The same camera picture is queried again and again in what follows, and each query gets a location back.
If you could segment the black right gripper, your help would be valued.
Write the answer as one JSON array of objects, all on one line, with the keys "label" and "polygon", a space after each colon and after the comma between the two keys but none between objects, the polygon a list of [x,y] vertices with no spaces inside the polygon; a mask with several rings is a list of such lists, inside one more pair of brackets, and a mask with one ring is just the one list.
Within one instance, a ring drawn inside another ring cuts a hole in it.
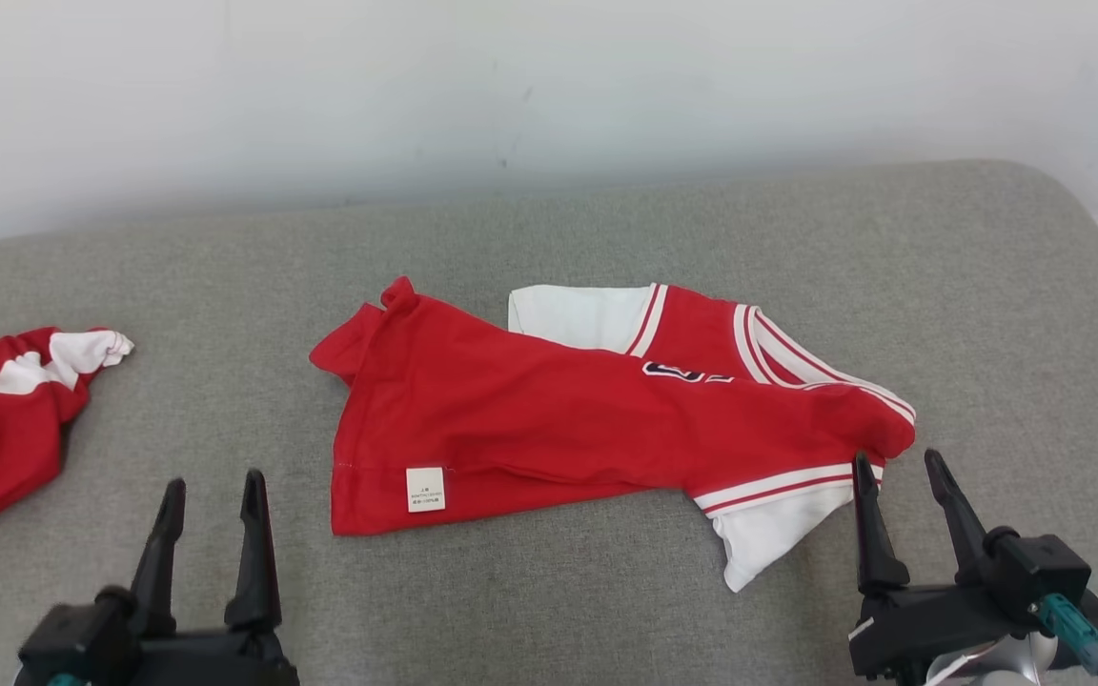
[{"label": "black right gripper", "polygon": [[937,449],[926,449],[925,465],[957,559],[955,583],[909,585],[879,509],[879,477],[859,452],[853,502],[863,601],[848,638],[851,667],[866,681],[1037,681],[1037,576],[982,577],[981,517]]}]

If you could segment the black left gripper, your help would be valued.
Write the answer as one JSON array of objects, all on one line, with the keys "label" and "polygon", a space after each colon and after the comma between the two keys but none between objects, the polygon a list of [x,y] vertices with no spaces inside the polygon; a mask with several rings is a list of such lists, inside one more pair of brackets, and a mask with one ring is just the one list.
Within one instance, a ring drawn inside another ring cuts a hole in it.
[{"label": "black left gripper", "polygon": [[131,586],[130,626],[141,657],[122,685],[299,685],[274,629],[282,625],[272,520],[264,473],[250,469],[240,496],[240,563],[225,608],[227,628],[177,630],[172,615],[175,544],[183,533],[186,482],[165,488]]}]

